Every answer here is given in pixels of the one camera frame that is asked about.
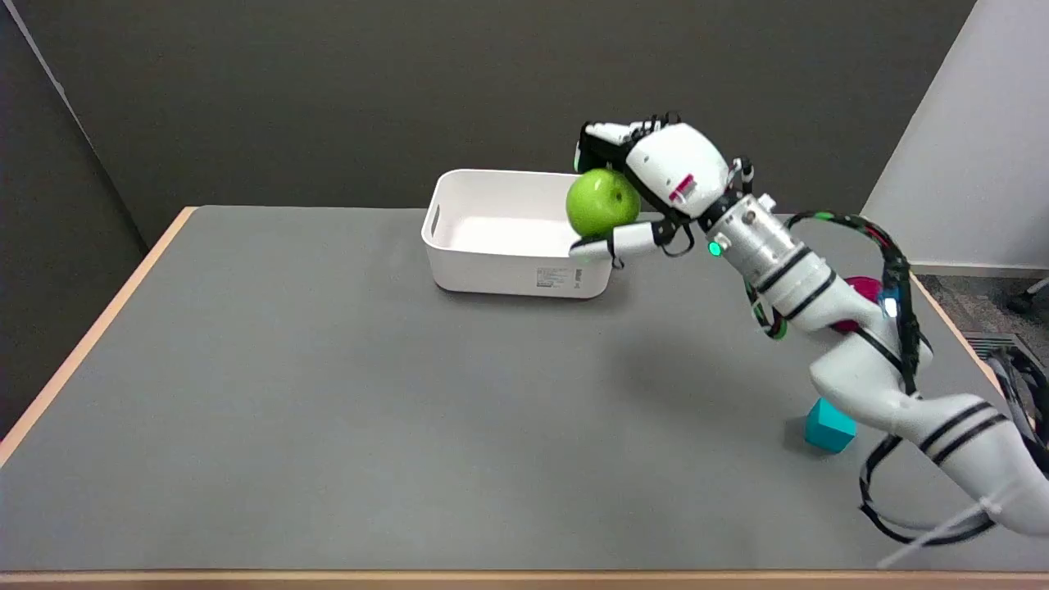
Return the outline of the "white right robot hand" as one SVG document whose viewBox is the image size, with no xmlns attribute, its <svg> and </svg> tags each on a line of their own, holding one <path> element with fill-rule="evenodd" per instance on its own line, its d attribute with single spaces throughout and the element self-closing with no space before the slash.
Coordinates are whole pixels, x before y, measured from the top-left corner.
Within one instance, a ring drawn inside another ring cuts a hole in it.
<svg viewBox="0 0 1049 590">
<path fill-rule="evenodd" d="M 735 202 L 753 194 L 750 159 L 728 164 L 708 138 L 670 113 L 631 124 L 584 123 L 574 168 L 583 173 L 602 167 L 622 173 L 662 217 L 584 233 L 570 247 L 570 257 L 619 265 L 626 256 L 658 249 L 671 256 L 667 247 L 678 230 L 684 230 L 687 247 L 693 249 L 692 223 L 707 232 Z"/>
</svg>

